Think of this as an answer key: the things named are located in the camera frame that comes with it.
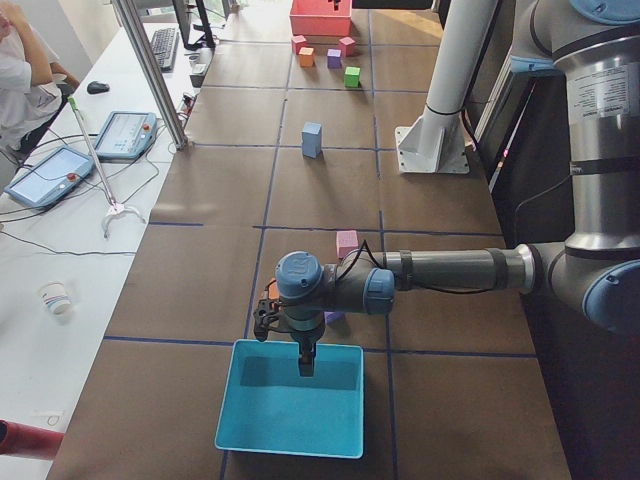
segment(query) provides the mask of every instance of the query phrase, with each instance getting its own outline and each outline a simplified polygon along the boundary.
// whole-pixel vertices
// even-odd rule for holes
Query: dark red tube
[[[0,420],[0,455],[53,460],[64,433]]]

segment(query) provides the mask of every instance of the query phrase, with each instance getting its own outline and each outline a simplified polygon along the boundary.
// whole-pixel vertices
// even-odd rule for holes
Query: robotic arm
[[[449,15],[462,18],[467,3],[452,0]],[[440,56],[452,43],[450,25]],[[276,268],[279,298],[260,300],[254,333],[259,340],[290,333],[301,375],[313,375],[324,311],[388,314],[396,289],[543,292],[607,330],[640,334],[640,2],[518,0],[512,52],[514,70],[554,68],[567,78],[575,232],[565,242],[513,250],[372,253],[363,246],[339,265],[322,266],[307,252],[286,255]]]

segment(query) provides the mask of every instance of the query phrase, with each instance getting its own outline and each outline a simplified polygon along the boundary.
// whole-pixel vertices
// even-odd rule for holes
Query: black mouse
[[[109,85],[102,82],[91,82],[87,85],[87,93],[95,95],[96,93],[104,93],[109,91]]]

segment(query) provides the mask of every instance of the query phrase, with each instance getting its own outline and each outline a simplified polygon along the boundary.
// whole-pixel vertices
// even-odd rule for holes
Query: teal plastic bin
[[[362,348],[318,344],[315,375],[301,377],[297,343],[238,340],[215,445],[247,452],[362,457]]]

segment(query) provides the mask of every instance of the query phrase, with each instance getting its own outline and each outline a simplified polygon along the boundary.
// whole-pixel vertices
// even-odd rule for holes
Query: white label
[[[640,114],[637,63],[582,75],[567,82],[569,123]]]

